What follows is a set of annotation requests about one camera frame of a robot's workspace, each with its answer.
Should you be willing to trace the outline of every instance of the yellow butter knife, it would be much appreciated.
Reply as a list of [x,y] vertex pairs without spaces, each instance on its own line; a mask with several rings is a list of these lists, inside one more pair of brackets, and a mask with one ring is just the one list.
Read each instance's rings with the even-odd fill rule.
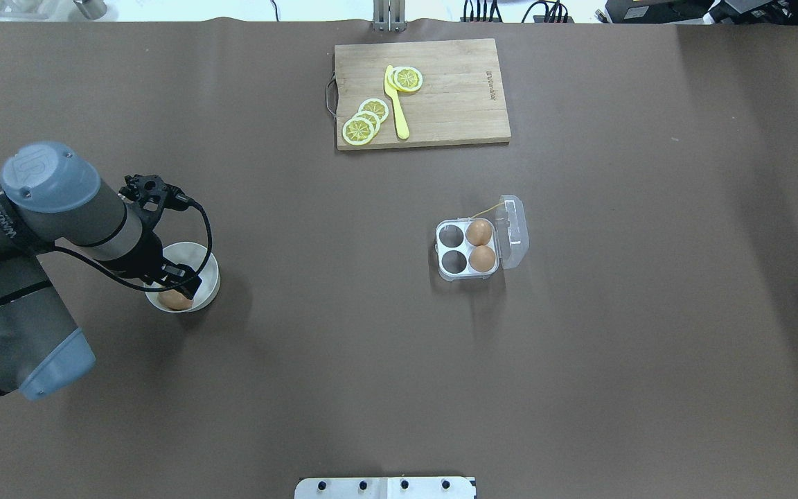
[[402,104],[399,104],[399,92],[390,85],[390,73],[393,72],[393,66],[387,66],[387,72],[384,73],[384,94],[393,101],[393,122],[396,123],[396,136],[399,139],[408,139],[411,133],[408,132],[408,122],[405,120],[405,114],[402,113]]

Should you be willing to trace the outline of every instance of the light blue cap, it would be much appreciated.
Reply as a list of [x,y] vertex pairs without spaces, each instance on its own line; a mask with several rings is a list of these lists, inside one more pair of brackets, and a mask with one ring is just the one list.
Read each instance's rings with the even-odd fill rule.
[[82,328],[77,328],[20,383],[19,391],[37,401],[69,385],[94,367],[95,357]]
[[73,149],[47,141],[23,146],[8,158],[0,183],[20,208],[60,213],[91,201],[100,189],[100,176]]

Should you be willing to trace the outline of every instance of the cutting board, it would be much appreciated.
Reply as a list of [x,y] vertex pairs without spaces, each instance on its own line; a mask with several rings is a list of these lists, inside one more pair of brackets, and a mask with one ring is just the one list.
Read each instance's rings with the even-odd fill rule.
[[[384,94],[387,65],[413,66],[424,85],[412,94],[399,92],[408,122],[408,139],[399,140],[393,103]],[[336,45],[338,88],[337,144],[341,151],[426,148],[510,141],[504,83],[493,38],[446,42]],[[390,116],[380,133],[364,146],[346,144],[343,125],[367,98],[381,98]]]

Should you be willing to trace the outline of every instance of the egg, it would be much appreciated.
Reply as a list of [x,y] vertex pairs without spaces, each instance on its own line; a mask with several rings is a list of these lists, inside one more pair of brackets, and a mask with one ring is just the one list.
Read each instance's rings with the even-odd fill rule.
[[495,253],[488,246],[477,246],[470,253],[470,266],[476,272],[488,272],[495,266]]
[[481,218],[472,221],[472,224],[466,228],[466,240],[474,246],[488,244],[491,240],[491,224]]
[[178,290],[168,290],[159,293],[159,303],[171,310],[186,310],[193,306],[193,300],[185,297]]

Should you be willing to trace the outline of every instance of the transparent lid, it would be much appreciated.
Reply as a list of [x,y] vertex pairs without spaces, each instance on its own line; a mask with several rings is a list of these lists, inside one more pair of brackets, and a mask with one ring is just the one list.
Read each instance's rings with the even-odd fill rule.
[[497,247],[501,265],[516,268],[529,251],[529,225],[525,221],[525,208],[514,195],[502,195],[495,211]]

